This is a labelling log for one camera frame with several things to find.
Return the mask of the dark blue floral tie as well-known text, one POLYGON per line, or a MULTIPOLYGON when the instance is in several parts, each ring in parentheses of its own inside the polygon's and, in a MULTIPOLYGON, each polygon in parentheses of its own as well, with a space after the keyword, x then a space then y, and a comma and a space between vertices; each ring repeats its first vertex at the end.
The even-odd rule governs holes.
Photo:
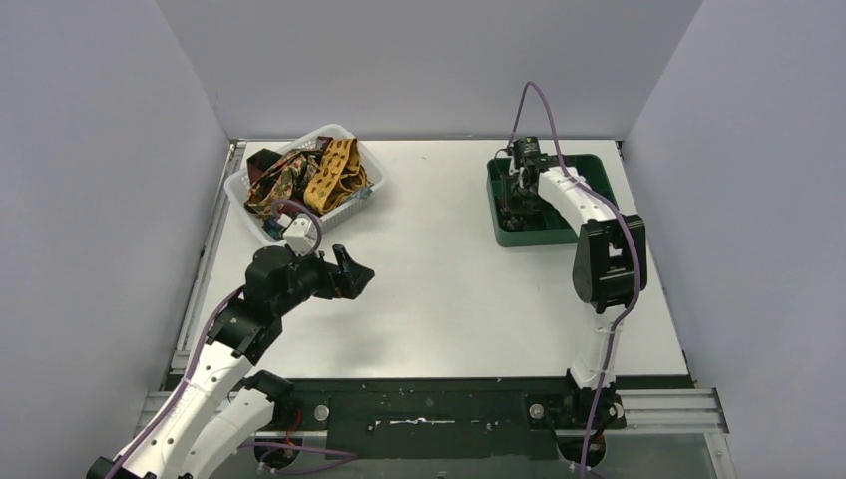
POLYGON ((528 228, 527 214, 524 210, 501 207, 501 228, 507 232, 522 232, 528 228))

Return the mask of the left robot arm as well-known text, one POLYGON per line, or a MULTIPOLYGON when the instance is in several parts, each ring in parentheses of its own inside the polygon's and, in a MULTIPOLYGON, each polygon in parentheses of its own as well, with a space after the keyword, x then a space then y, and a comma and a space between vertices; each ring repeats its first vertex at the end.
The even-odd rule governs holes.
POLYGON ((99 457, 90 478, 207 478, 264 426, 291 422, 289 381, 255 371, 282 334, 283 317, 312 298, 357 298, 374 278, 341 244, 296 254, 258 250, 244 283, 212 313, 178 386, 141 432, 114 458, 99 457))

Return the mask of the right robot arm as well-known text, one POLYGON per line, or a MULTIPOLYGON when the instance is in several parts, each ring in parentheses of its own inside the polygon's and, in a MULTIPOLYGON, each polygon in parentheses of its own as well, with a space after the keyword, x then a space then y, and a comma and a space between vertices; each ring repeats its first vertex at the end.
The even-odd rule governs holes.
POLYGON ((495 202, 502 228, 527 233, 568 226, 576 236, 572 284, 593 308, 594 322, 569 374, 580 388, 600 389, 614 379, 620 327, 607 311, 620 306, 629 313, 647 282, 644 221, 622 214, 575 161, 542 152, 535 137, 518 138, 505 152, 509 165, 495 202))

